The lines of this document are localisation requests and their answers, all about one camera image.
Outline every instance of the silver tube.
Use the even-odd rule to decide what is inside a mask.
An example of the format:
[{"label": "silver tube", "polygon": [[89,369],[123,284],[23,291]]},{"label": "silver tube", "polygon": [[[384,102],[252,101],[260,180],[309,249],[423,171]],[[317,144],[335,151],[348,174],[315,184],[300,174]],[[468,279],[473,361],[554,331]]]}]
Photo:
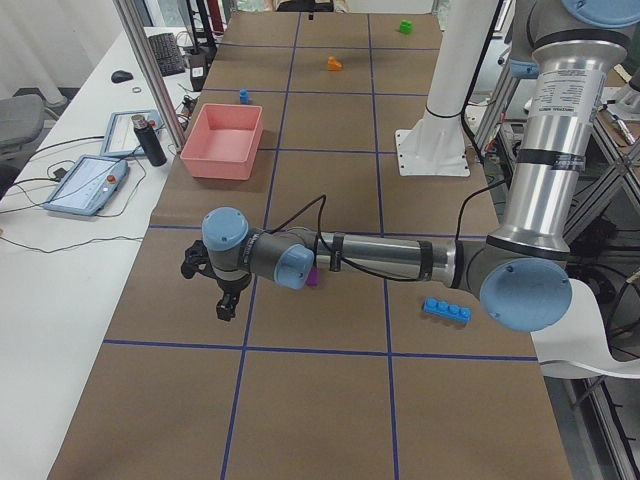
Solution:
[{"label": "silver tube", "polygon": [[[323,233],[322,238],[332,248],[334,235]],[[433,269],[430,280],[442,282],[446,286],[453,283],[455,269],[455,245],[432,243]],[[415,240],[365,237],[345,235],[343,255],[348,260],[382,275],[398,278],[418,278],[422,263],[420,245]],[[316,262],[319,268],[329,268],[330,255],[322,242],[318,243]],[[354,270],[346,263],[343,270]]]},{"label": "silver tube", "polygon": [[160,68],[151,51],[151,46],[149,45],[149,40],[147,40],[147,35],[145,34],[138,11],[136,10],[133,0],[113,0],[113,4],[118,11],[124,31],[127,37],[129,37],[131,49],[140,65],[142,74],[147,80],[151,95],[153,95],[153,100],[167,126],[169,135],[171,135],[171,140],[176,147],[176,151],[180,152],[185,142],[184,131],[173,109],[171,97],[165,87]]},{"label": "silver tube", "polygon": [[568,252],[564,224],[584,159],[606,72],[625,49],[599,40],[558,42],[533,56],[540,76],[520,154],[565,154],[571,166],[524,161],[516,165],[502,226],[490,237],[554,252]]}]

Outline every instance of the metal pole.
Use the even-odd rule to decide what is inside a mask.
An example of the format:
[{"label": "metal pole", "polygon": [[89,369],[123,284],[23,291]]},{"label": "metal pole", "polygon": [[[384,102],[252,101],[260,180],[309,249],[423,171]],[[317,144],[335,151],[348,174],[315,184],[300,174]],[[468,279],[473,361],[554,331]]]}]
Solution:
[{"label": "metal pole", "polygon": [[169,135],[171,135],[173,144],[176,147],[176,152],[180,152],[185,142],[184,131],[173,109],[171,97],[162,79],[160,68],[158,68],[158,64],[151,51],[149,40],[147,40],[147,35],[140,20],[140,15],[133,0],[113,0],[113,4],[118,11],[124,31],[127,37],[129,37],[131,49],[136,56],[136,60],[138,60],[142,74],[147,80],[151,95],[153,95],[153,100],[156,102],[156,106],[169,131]]}]

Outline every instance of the robotic arm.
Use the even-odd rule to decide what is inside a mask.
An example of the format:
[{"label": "robotic arm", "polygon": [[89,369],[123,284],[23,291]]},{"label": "robotic arm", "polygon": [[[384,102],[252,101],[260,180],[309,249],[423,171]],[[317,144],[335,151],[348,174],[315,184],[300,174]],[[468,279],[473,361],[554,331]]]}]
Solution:
[{"label": "robotic arm", "polygon": [[464,289],[516,330],[562,317],[571,302],[562,231],[607,72],[626,56],[640,0],[519,0],[516,8],[512,72],[539,73],[502,225],[484,242],[437,244],[302,228],[265,232],[241,212],[219,208],[205,217],[203,241],[186,251],[182,266],[187,278],[217,280],[219,318],[233,318],[252,274],[297,289],[314,263]]}]

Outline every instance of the green block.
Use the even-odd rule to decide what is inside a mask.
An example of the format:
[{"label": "green block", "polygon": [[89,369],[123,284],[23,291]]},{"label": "green block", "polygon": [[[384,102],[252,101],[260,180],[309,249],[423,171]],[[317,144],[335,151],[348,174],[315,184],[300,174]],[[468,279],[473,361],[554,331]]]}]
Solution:
[{"label": "green block", "polygon": [[411,20],[403,20],[400,22],[400,33],[409,35],[413,31],[413,22]]}]

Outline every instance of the blue cap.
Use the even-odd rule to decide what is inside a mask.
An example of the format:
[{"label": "blue cap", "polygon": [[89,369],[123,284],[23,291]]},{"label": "blue cap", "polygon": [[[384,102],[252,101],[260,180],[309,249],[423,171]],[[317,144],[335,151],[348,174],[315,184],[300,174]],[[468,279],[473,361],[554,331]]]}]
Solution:
[{"label": "blue cap", "polygon": [[493,270],[480,288],[480,303],[498,323],[534,332],[553,325],[571,304],[567,272],[551,260],[521,258]]},{"label": "blue cap", "polygon": [[231,250],[242,243],[248,232],[247,219],[231,207],[216,208],[202,221],[202,242],[214,252]]},{"label": "blue cap", "polygon": [[313,252],[302,245],[289,247],[278,260],[273,279],[278,285],[299,290],[313,267]]},{"label": "blue cap", "polygon": [[578,20],[594,27],[617,29],[640,22],[640,0],[562,0]]},{"label": "blue cap", "polygon": [[540,68],[535,62],[523,62],[522,60],[510,58],[509,69],[511,70],[511,76],[520,80],[538,78],[538,75],[540,75]]}]

